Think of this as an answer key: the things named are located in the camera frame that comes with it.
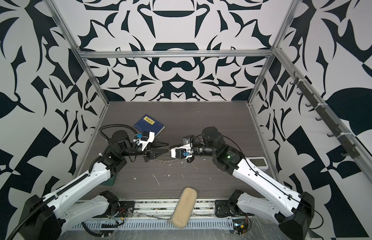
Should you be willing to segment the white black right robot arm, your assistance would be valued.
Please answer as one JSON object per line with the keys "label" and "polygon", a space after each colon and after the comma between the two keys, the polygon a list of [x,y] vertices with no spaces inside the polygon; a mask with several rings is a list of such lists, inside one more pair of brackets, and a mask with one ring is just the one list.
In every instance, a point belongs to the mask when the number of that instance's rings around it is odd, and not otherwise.
{"label": "white black right robot arm", "polygon": [[221,171],[243,181],[259,192],[257,198],[243,191],[235,191],[230,202],[243,214],[251,214],[276,225],[291,240],[304,240],[312,229],[311,223],[318,213],[315,199],[308,193],[299,193],[279,183],[259,169],[239,149],[225,143],[225,136],[216,127],[207,127],[202,141],[196,136],[186,136],[183,143],[169,151],[174,159],[191,163],[196,156],[211,156]]}

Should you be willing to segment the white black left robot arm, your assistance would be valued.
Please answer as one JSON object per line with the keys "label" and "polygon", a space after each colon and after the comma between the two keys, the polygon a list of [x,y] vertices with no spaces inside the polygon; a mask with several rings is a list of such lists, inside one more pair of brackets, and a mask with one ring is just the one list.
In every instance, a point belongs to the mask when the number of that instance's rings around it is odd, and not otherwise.
{"label": "white black left robot arm", "polygon": [[38,197],[30,197],[23,208],[21,220],[8,236],[20,234],[25,240],[56,240],[68,229],[86,220],[106,214],[118,213],[119,198],[104,191],[79,205],[76,202],[98,185],[108,181],[128,163],[127,158],[142,156],[145,161],[167,153],[164,142],[156,141],[154,132],[138,133],[124,124],[105,125],[99,128],[107,147],[93,160],[89,169],[80,176]]}

